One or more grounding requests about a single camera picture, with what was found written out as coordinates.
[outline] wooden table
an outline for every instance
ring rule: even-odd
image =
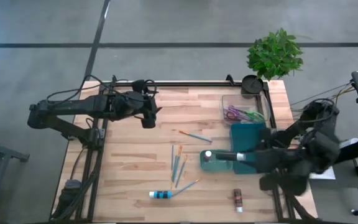
[[[84,87],[96,85],[86,82]],[[283,81],[268,83],[277,128],[292,124],[290,104]],[[207,174],[200,169],[199,153],[205,149],[230,149],[229,127],[219,110],[222,95],[239,94],[239,87],[160,87],[157,126],[143,129],[138,119],[128,118],[108,124],[103,163],[94,210],[95,222],[267,222],[277,221],[271,192],[259,190],[260,174]],[[98,94],[98,88],[83,90],[81,99]],[[76,116],[74,123],[86,128],[87,116]],[[182,129],[213,140],[212,144],[180,134]],[[171,200],[149,198],[154,190],[169,190],[171,146],[183,146],[187,155],[185,171],[178,188],[201,177],[201,181]],[[72,141],[62,170],[56,198],[81,151],[81,144]],[[85,161],[83,154],[75,172],[81,180]],[[236,213],[233,189],[240,188],[243,213]],[[85,198],[84,213],[88,208]],[[313,216],[317,216],[311,191],[298,197]]]

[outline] purple scissors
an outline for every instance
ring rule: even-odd
[[[241,112],[241,110],[236,109],[234,106],[227,107],[225,117],[230,121],[250,121],[251,119]]]

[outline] teal box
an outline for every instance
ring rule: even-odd
[[[259,144],[259,130],[265,128],[265,123],[232,124],[232,126],[230,127],[232,151],[249,151],[256,147]],[[254,155],[247,155],[246,161],[254,162]],[[255,168],[237,161],[233,162],[233,171],[235,174],[256,174]]]

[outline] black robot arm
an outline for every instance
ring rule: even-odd
[[[216,158],[240,161],[259,173],[268,173],[260,180],[262,190],[272,190],[277,184],[288,193],[301,195],[311,173],[321,174],[333,165],[340,153],[339,140],[334,134],[339,110],[328,99],[314,100],[303,108],[298,121],[284,131],[259,134],[260,144],[251,151],[238,154],[217,153]],[[295,136],[302,135],[297,149],[288,149]],[[247,161],[247,156],[255,161]],[[276,169],[286,170],[279,174]]]
[[[154,96],[156,90],[150,91],[146,83],[148,80],[132,82],[132,90],[120,93],[114,89],[114,82],[109,86],[110,94],[89,96],[84,100],[49,101],[42,100],[36,105],[30,105],[30,115],[27,124],[31,128],[52,128],[61,132],[62,136],[78,138],[87,147],[98,145],[99,129],[83,129],[63,119],[59,115],[86,114],[92,118],[119,121],[130,116],[142,114],[143,128],[154,128],[158,108]]]

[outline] concrete floor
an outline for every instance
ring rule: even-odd
[[[103,2],[0,0],[0,43],[92,43]],[[253,42],[280,27],[300,42],[358,42],[358,0],[112,0],[101,42]],[[357,47],[303,51],[303,71],[284,78],[291,103],[347,83],[358,70]],[[30,129],[29,105],[76,88],[90,52],[0,49],[0,143],[30,153],[28,163],[9,165],[0,223],[47,220],[67,142],[55,131]],[[112,74],[130,80],[222,80],[228,73],[241,79],[252,73],[246,56],[247,49],[99,49],[92,74],[102,80]],[[339,99],[341,139],[358,138],[356,97],[351,92]],[[351,165],[335,167],[337,181],[311,183],[324,220],[358,223],[349,213],[358,208],[357,184],[344,172]]]

